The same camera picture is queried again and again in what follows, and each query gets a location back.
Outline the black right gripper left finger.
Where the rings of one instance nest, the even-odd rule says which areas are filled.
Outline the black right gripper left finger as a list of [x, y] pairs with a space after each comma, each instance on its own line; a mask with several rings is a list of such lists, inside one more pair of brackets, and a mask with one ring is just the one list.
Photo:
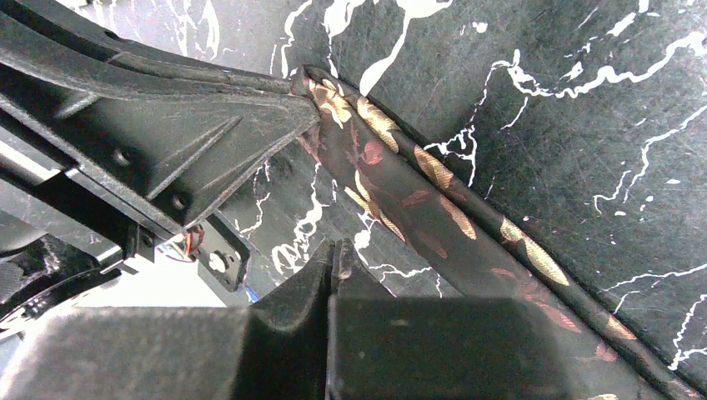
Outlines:
[[248, 307], [86, 307], [49, 318], [4, 399], [321, 399], [335, 246]]

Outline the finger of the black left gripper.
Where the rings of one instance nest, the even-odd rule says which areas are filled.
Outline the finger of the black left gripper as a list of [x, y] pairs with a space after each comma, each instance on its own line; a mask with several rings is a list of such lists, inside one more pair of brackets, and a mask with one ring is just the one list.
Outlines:
[[287, 79], [223, 67], [123, 39], [54, 1], [1, 3], [1, 63], [105, 97], [287, 95]]

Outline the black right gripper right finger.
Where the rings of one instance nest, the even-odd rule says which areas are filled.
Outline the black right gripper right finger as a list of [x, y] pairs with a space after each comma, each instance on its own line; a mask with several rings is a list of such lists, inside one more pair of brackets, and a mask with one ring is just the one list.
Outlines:
[[331, 399], [649, 399], [584, 327], [511, 297], [393, 297], [348, 240], [333, 251]]

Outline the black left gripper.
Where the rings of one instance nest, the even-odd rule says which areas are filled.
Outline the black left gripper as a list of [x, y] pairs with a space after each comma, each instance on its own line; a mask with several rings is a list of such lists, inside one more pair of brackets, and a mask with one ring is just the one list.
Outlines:
[[221, 216], [161, 238], [317, 122], [291, 89], [105, 97], [1, 63], [1, 329], [61, 308], [242, 302], [251, 252]]

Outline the black gold floral tie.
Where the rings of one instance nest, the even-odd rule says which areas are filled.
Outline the black gold floral tie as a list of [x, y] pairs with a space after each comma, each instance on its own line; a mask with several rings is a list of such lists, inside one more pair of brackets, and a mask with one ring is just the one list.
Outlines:
[[550, 335], [575, 398], [703, 399], [521, 228], [471, 192], [363, 94], [307, 66], [292, 81], [320, 123], [302, 144], [371, 217], [465, 296], [512, 298]]

